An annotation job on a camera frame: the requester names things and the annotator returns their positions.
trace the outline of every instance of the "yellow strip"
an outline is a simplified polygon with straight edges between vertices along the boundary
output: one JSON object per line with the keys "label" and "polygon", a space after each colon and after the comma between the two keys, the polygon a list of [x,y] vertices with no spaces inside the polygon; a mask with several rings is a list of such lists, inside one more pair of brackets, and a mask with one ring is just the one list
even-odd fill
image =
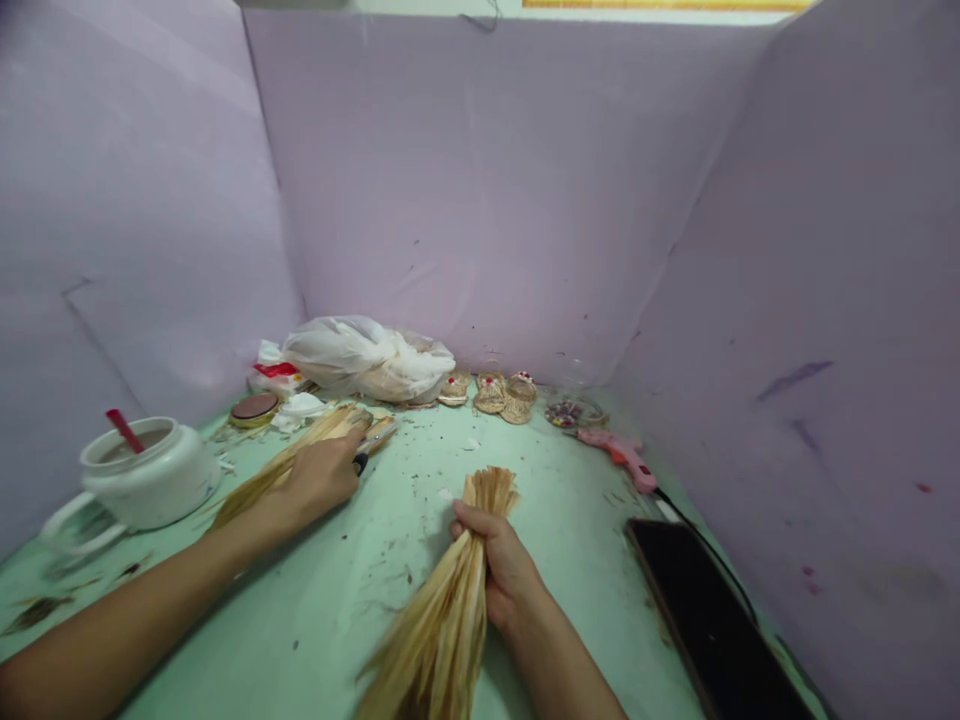
{"label": "yellow strip", "polygon": [[706,10],[710,12],[799,13],[816,0],[523,0],[529,8],[587,10]]}

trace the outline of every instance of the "forearm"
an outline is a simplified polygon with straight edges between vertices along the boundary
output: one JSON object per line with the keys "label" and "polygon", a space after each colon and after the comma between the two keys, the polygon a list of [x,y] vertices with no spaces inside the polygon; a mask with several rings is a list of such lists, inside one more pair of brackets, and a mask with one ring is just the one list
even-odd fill
{"label": "forearm", "polygon": [[0,665],[0,717],[102,718],[254,560],[296,528],[265,498]]}
{"label": "forearm", "polygon": [[626,720],[576,629],[546,590],[503,634],[538,717]]}

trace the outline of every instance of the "smartphone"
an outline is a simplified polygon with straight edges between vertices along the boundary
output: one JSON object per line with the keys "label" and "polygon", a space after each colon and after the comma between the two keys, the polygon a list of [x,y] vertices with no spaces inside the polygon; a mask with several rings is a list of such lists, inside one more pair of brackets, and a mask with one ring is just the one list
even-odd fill
{"label": "smartphone", "polygon": [[813,717],[690,527],[636,519],[626,532],[710,720]]}

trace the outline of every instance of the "person's left hand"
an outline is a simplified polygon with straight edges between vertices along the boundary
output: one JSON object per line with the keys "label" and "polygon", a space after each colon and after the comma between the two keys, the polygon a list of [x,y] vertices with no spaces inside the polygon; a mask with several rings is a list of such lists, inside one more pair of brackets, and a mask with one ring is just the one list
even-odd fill
{"label": "person's left hand", "polygon": [[360,487],[353,458],[363,436],[363,430],[354,428],[345,437],[321,440],[297,453],[290,477],[272,494],[299,528],[345,503]]}

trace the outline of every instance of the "pink hot glue gun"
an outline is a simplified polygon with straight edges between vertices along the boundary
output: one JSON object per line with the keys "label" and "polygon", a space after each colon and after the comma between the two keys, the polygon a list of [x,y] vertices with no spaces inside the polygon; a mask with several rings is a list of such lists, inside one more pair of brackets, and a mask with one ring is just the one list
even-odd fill
{"label": "pink hot glue gun", "polygon": [[601,428],[581,428],[568,430],[566,433],[576,436],[582,443],[606,450],[615,465],[626,465],[633,478],[633,486],[644,495],[657,489],[657,478],[640,459],[643,444],[639,440],[631,442],[621,435]]}

